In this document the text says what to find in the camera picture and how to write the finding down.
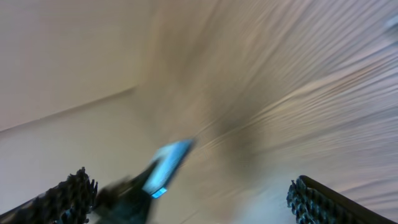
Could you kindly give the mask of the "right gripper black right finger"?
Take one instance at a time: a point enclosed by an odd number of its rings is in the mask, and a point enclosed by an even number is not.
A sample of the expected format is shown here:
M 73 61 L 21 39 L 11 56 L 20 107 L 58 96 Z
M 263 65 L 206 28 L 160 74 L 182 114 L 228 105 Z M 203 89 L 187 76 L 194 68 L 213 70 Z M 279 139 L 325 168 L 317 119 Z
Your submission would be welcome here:
M 292 181 L 286 200 L 297 224 L 397 224 L 306 175 Z

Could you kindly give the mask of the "Galaxy S24+ smartphone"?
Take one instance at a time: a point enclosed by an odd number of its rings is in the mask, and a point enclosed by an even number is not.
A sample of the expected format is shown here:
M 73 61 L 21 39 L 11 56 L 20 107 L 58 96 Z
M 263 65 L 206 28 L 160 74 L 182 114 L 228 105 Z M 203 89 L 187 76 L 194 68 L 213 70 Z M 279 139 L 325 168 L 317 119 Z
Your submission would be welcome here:
M 142 189 L 152 198 L 159 198 L 166 193 L 169 183 L 193 145 L 192 139 L 184 139 L 162 146 L 151 160 L 155 166 Z

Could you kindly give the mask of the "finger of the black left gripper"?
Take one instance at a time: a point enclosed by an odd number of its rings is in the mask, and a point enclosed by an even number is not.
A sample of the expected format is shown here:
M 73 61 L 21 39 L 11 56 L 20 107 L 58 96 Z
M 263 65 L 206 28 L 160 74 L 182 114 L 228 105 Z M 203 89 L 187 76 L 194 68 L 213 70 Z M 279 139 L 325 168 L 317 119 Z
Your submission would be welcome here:
M 97 224 L 148 224 L 153 199 L 144 185 L 157 165 L 154 161 L 134 178 L 126 177 L 101 189 L 93 207 L 99 216 Z

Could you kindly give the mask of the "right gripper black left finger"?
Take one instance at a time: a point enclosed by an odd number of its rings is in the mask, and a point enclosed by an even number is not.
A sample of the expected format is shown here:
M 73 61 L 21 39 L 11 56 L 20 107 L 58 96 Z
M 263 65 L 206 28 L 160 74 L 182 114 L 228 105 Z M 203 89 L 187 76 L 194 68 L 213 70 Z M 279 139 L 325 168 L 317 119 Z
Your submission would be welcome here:
M 65 181 L 1 214 L 1 224 L 88 223 L 97 192 L 97 181 L 82 167 Z

